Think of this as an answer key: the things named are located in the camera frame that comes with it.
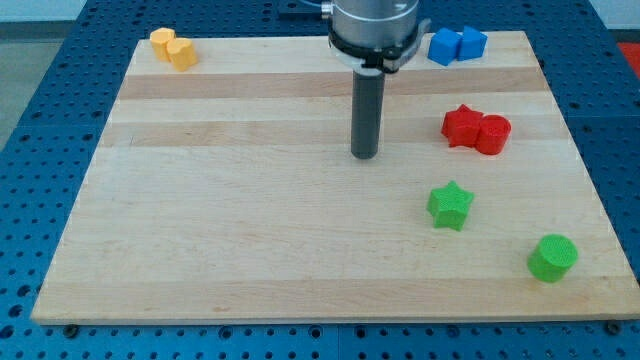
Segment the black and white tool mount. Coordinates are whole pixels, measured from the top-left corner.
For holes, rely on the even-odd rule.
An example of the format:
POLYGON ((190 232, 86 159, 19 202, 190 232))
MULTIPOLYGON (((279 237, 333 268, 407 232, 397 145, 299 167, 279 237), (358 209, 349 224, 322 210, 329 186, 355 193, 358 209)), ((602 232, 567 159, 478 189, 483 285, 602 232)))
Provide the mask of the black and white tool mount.
POLYGON ((350 44, 330 28, 328 43, 335 58, 358 74, 394 74, 416 55, 430 26, 424 19, 402 42, 383 48, 350 44))

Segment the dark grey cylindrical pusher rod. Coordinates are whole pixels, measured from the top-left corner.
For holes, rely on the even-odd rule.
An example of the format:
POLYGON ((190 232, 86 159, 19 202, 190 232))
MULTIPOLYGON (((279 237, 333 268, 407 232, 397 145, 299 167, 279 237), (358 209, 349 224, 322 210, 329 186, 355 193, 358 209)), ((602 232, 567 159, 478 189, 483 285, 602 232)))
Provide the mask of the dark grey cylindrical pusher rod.
POLYGON ((353 73, 351 153, 366 160, 378 152, 385 75, 353 73))

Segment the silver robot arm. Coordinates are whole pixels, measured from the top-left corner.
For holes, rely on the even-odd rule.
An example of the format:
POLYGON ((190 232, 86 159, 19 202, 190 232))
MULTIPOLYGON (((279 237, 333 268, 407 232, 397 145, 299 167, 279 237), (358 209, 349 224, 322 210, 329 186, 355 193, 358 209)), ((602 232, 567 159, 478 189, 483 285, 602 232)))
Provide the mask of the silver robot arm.
POLYGON ((419 0, 330 0, 320 5, 333 55, 353 72, 351 153, 378 153, 385 77, 417 53, 431 26, 419 0))

